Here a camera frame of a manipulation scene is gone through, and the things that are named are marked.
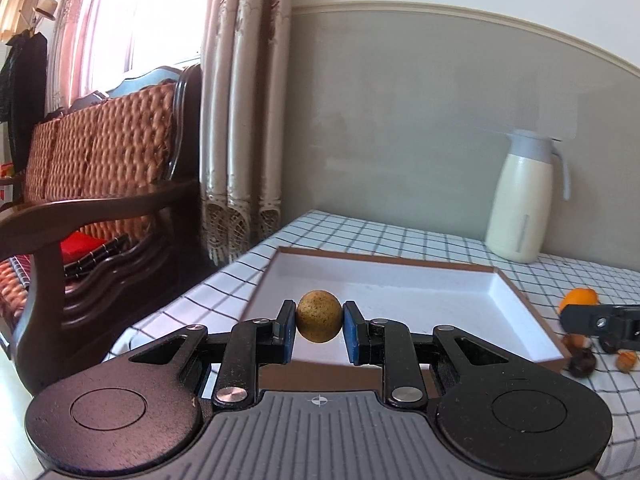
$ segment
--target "round fruit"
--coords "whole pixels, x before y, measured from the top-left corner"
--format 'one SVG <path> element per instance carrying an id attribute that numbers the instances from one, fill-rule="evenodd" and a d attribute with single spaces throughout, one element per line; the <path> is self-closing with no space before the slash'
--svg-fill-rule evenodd
<path id="1" fill-rule="evenodd" d="M 558 306 L 558 312 L 567 305 L 597 305 L 598 293 L 592 288 L 574 288 L 570 290 Z"/>
<path id="2" fill-rule="evenodd" d="M 326 343 L 342 328 L 340 301 L 326 290 L 312 290 L 302 296 L 296 308 L 296 327 L 313 343 Z"/>

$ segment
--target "orange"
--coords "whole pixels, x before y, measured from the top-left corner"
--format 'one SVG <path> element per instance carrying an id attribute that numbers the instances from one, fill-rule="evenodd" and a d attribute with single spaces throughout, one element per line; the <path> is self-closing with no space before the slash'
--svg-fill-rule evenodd
<path id="1" fill-rule="evenodd" d="M 567 305 L 597 305 L 599 303 L 598 293 L 592 288 L 574 288 L 561 301 L 558 311 L 562 312 L 562 309 Z"/>

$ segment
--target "checkered tablecloth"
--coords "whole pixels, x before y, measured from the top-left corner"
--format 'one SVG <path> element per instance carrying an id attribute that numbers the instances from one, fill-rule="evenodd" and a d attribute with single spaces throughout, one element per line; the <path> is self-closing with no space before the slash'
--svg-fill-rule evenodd
<path id="1" fill-rule="evenodd" d="M 183 297 L 127 329 L 109 357 L 187 324 L 201 323 L 209 332 L 228 332 L 240 319 L 265 266 L 279 246 L 495 266 L 526 293 L 557 334 L 562 334 L 557 307 L 572 288 L 593 288 L 601 303 L 640 303 L 640 272 L 548 254 L 542 254 L 534 264 L 514 264 L 491 254 L 477 240 L 311 211 Z M 615 355 L 600 352 L 595 341 L 593 350 L 598 361 L 596 371 L 580 382 L 608 404 L 614 428 L 598 471 L 616 480 L 639 479 L 640 369 L 623 374 L 616 368 Z M 209 378 L 206 395 L 210 396 L 216 371 Z"/>

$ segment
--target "gray jug handle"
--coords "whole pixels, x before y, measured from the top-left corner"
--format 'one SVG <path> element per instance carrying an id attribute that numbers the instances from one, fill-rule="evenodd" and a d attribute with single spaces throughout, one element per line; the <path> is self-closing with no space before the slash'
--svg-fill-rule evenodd
<path id="1" fill-rule="evenodd" d="M 551 147 L 552 153 L 562 162 L 562 198 L 566 201 L 571 198 L 571 176 L 569 175 L 569 165 L 566 159 L 555 146 Z"/>

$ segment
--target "floor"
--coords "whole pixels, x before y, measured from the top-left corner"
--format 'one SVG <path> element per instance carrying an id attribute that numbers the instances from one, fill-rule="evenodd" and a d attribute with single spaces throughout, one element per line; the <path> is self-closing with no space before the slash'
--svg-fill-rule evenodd
<path id="1" fill-rule="evenodd" d="M 13 364 L 0 352 L 0 480 L 33 480 L 42 472 L 24 433 L 30 401 Z"/>

